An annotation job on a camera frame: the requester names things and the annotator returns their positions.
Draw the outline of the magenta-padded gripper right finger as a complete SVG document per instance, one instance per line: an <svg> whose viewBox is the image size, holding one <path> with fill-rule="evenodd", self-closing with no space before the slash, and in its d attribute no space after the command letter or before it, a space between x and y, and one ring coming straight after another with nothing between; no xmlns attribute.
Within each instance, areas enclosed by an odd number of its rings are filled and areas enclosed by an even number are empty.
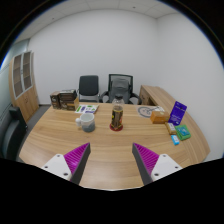
<svg viewBox="0 0 224 224"><path fill-rule="evenodd" d="M182 169L169 155L158 155L137 143L132 145L132 153L144 185L148 185Z"/></svg>

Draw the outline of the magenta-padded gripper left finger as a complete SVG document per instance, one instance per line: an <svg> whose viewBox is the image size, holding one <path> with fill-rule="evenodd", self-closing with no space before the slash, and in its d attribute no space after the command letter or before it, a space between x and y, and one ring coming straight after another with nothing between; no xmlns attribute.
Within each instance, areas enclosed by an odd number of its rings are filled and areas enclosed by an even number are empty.
<svg viewBox="0 0 224 224"><path fill-rule="evenodd" d="M65 180L79 184L90 152L90 144L85 143L65 155L56 154L42 166L42 169Z"/></svg>

